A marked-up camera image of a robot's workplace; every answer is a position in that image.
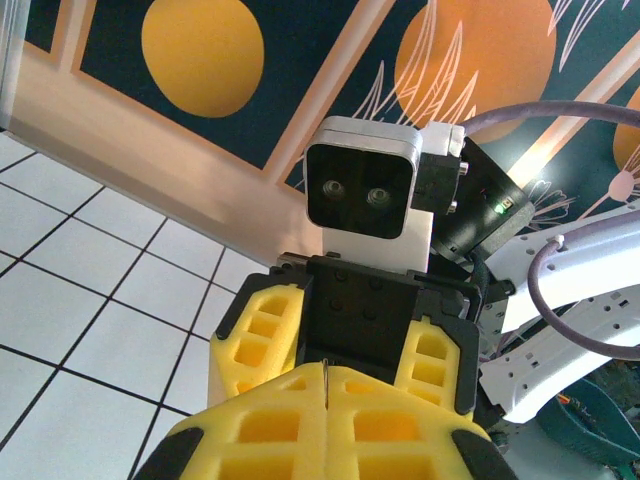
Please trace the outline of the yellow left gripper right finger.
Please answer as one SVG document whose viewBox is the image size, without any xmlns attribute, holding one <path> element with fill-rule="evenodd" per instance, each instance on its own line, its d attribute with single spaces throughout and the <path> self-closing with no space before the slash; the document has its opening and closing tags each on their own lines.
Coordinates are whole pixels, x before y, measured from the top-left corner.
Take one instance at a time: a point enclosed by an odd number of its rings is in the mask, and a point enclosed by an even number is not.
<svg viewBox="0 0 640 480">
<path fill-rule="evenodd" d="M 515 480 L 515 473 L 467 417 L 331 367 L 327 480 Z"/>
</svg>

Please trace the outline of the aluminium corner post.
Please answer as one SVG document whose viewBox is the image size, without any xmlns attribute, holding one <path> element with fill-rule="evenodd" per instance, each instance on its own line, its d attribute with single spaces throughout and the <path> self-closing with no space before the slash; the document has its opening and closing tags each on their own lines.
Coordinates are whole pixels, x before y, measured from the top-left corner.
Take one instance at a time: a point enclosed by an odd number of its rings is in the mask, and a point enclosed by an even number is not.
<svg viewBox="0 0 640 480">
<path fill-rule="evenodd" d="M 0 129 L 13 116 L 30 0 L 0 0 Z"/>
</svg>

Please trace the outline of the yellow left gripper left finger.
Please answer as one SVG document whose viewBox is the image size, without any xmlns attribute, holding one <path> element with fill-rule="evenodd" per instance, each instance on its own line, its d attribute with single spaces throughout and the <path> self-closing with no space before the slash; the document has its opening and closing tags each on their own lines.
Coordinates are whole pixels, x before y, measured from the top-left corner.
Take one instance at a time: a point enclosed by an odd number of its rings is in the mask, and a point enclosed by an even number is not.
<svg viewBox="0 0 640 480">
<path fill-rule="evenodd" d="M 325 480 L 322 363 L 310 363 L 169 430 L 133 480 Z"/>
</svg>

